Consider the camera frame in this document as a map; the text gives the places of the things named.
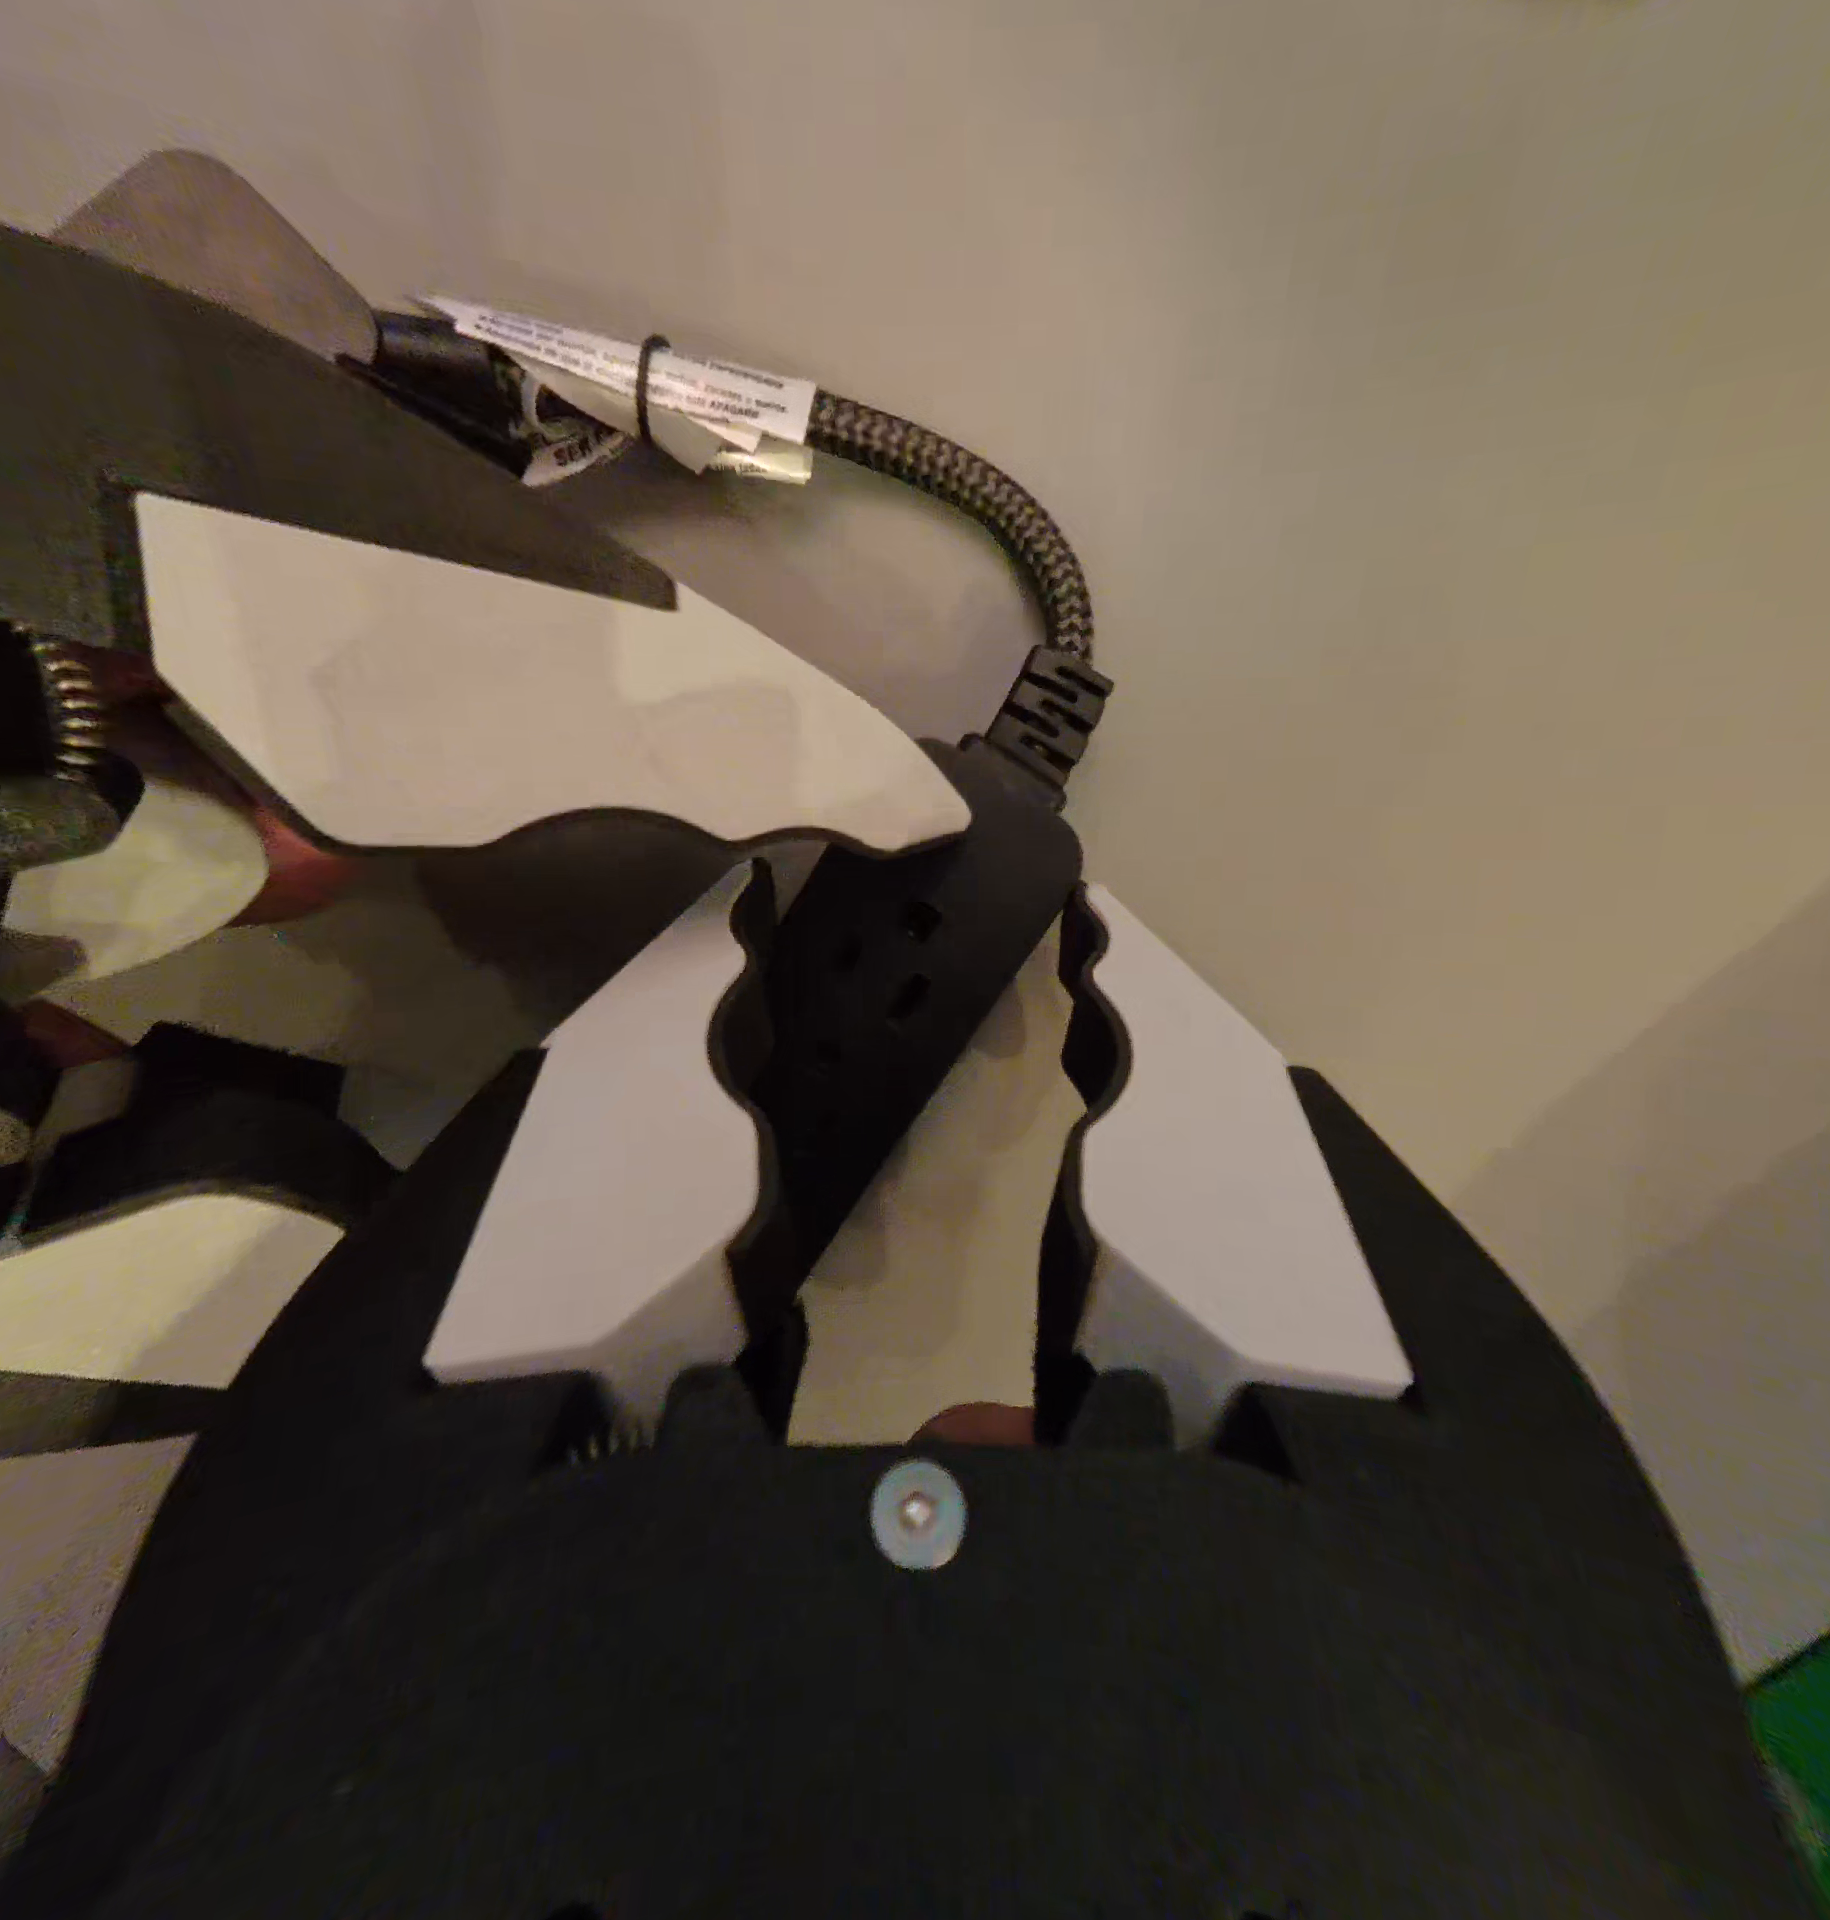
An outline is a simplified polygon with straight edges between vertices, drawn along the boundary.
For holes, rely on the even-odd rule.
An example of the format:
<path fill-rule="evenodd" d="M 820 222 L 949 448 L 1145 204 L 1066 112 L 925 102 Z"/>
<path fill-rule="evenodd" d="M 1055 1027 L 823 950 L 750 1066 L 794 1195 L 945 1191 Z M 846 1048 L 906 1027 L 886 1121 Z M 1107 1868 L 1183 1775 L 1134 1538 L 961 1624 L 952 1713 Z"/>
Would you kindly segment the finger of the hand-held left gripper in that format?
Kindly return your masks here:
<path fill-rule="evenodd" d="M 66 1067 L 0 1226 L 0 1375 L 226 1387 L 397 1177 L 346 1087 L 197 1027 Z"/>
<path fill-rule="evenodd" d="M 615 813 L 904 856 L 969 828 L 876 707 L 689 589 L 656 611 L 152 493 L 135 528 L 160 677 L 322 837 Z"/>

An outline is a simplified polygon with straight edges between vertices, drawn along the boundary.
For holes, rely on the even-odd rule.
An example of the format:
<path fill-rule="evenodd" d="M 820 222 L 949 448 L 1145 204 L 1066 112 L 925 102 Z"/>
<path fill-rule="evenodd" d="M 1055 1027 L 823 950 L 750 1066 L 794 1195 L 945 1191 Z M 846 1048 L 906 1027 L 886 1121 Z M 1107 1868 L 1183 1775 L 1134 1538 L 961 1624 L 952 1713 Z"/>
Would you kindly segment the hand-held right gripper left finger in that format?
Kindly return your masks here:
<path fill-rule="evenodd" d="M 777 931 L 734 866 L 543 1044 L 422 1352 L 448 1387 L 585 1375 L 655 1432 L 691 1370 L 737 1362 L 784 1432 L 804 1360 L 781 1149 L 754 1078 Z"/>

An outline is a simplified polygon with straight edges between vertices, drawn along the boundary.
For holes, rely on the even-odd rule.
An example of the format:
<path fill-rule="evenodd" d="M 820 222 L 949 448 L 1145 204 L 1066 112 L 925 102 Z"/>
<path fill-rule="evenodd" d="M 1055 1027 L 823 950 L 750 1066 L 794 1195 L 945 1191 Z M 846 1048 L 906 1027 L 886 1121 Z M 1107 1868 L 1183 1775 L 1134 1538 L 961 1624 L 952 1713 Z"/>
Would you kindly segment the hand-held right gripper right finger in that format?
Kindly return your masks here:
<path fill-rule="evenodd" d="M 1099 886 L 1059 974 L 1083 1112 L 1040 1248 L 1040 1435 L 1104 1373 L 1152 1378 L 1187 1448 L 1251 1387 L 1399 1402 L 1412 1366 L 1285 1054 Z"/>

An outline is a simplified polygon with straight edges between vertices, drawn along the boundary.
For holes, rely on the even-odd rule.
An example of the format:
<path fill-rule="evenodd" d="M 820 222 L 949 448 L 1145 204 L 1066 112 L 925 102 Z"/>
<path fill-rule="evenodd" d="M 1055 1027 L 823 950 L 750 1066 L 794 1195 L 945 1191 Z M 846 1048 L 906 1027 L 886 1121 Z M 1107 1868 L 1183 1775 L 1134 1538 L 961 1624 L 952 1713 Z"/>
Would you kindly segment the black power strip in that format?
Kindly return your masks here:
<path fill-rule="evenodd" d="M 781 1195 L 736 1276 L 756 1327 L 795 1298 L 1083 873 L 1045 781 L 979 737 L 925 751 L 969 804 L 965 833 L 826 852 L 762 970 L 771 1044 L 752 1091 Z"/>

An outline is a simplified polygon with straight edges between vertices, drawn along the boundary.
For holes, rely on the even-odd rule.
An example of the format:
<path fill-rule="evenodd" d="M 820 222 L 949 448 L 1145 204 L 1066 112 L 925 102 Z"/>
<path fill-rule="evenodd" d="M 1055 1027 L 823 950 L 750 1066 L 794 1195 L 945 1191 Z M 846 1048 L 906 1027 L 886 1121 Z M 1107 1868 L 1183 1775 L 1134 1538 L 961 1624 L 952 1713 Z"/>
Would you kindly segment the black flat strip plug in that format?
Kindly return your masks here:
<path fill-rule="evenodd" d="M 160 279 L 331 361 L 494 464 L 523 474 L 519 374 L 442 316 L 385 310 L 250 181 L 163 151 L 70 212 L 59 244 Z"/>

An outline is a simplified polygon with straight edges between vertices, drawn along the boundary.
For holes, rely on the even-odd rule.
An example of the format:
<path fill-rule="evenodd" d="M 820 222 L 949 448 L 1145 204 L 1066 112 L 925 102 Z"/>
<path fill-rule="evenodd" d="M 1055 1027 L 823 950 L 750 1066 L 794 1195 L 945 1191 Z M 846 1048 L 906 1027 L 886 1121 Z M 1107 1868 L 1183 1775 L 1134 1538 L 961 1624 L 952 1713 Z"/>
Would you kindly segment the green plastic bin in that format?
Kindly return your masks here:
<path fill-rule="evenodd" d="M 1746 1688 L 1757 1749 L 1830 1912 L 1830 1634 Z"/>

